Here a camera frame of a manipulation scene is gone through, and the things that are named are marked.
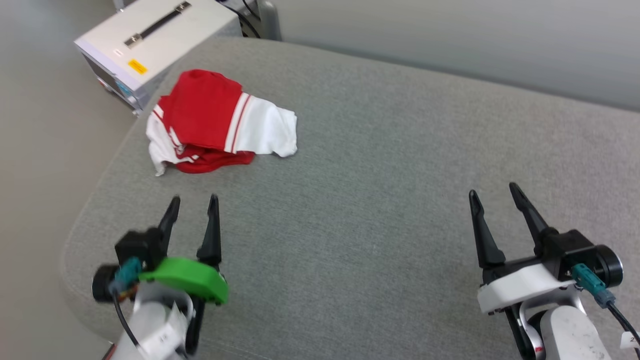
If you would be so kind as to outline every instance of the yellow warning label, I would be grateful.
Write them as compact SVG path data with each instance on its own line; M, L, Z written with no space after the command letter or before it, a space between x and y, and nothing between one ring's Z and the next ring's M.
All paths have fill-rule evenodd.
M142 66L142 64L139 63L136 59L131 59L131 61L129 61L128 64L140 75L147 72L147 68Z

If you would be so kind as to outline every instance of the cable connector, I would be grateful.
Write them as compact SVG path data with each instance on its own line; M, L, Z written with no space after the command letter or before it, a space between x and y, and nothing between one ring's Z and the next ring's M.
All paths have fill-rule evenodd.
M113 280L109 283L109 293L119 294L127 291L131 287L131 284L138 279L140 272L142 272L140 259L136 257L129 258L122 264Z
M613 304L616 301L616 297L607 290L604 282L585 264L575 265L571 269L571 277L578 286L593 295L601 308L606 309L609 303Z

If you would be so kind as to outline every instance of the red and white shirt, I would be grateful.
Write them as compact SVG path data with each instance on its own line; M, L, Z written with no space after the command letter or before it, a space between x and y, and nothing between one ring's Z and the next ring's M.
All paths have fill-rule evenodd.
M221 74L183 72L147 120L149 154L156 175L173 163L189 173L249 164L254 154L290 156L296 145L293 111L251 96Z

